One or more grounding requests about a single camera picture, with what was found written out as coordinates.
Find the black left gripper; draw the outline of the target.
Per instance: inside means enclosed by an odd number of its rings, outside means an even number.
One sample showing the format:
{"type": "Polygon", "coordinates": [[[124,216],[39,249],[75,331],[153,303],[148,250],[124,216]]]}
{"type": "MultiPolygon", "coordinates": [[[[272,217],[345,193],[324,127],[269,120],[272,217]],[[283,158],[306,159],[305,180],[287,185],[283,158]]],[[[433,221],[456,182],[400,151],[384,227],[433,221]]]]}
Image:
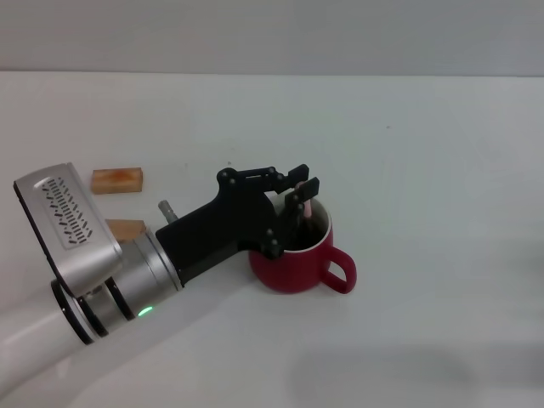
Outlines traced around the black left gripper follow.
{"type": "Polygon", "coordinates": [[[319,193],[320,181],[308,179],[305,164],[287,174],[275,167],[220,170],[219,191],[211,202],[156,232],[181,283],[238,252],[255,251],[276,259],[285,250],[302,251],[317,244],[320,227],[312,218],[311,200],[319,193]],[[291,188],[294,190],[284,196],[283,207],[275,215],[264,192],[281,193],[291,188]]]}

